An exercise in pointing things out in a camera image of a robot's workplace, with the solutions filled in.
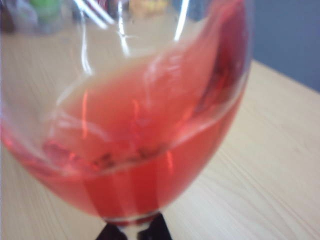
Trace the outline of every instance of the light wood surface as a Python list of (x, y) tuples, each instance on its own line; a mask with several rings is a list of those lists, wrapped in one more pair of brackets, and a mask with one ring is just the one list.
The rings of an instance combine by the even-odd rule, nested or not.
[[(254, 62), (222, 146), (164, 216), (175, 240), (319, 240), (320, 94)], [(103, 226), (1, 149), (1, 239), (93, 240)]]

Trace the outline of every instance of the wine glass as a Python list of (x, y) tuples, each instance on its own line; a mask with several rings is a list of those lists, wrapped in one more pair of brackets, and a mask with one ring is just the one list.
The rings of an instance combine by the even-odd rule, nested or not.
[(71, 205), (147, 226), (195, 179), (234, 118), (252, 5), (3, 1), (11, 27), (1, 33), (2, 143)]

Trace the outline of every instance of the red liquid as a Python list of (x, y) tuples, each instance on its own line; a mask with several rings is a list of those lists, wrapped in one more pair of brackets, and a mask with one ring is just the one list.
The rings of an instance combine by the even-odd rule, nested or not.
[(88, 213), (125, 218), (167, 205), (217, 150), (241, 99), (248, 33), (243, 1), (230, 2), (212, 8), (193, 43), (89, 86), (58, 109), (43, 144), (50, 164), (7, 147)]

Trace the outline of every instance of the blurry background object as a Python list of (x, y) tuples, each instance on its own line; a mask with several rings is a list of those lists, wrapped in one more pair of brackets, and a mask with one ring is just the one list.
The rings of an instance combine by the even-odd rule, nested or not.
[(0, 13), (1, 31), (7, 32), (7, 33), (14, 32), (15, 25), (14, 25), (13, 19), (12, 19), (10, 13), (8, 12), (8, 9), (4, 5), (4, 2), (2, 2), (2, 1), (0, 1), (0, 9), (1, 9), (1, 13)]
[(146, 17), (162, 13), (168, 4), (168, 0), (131, 0), (129, 7), (134, 16)]

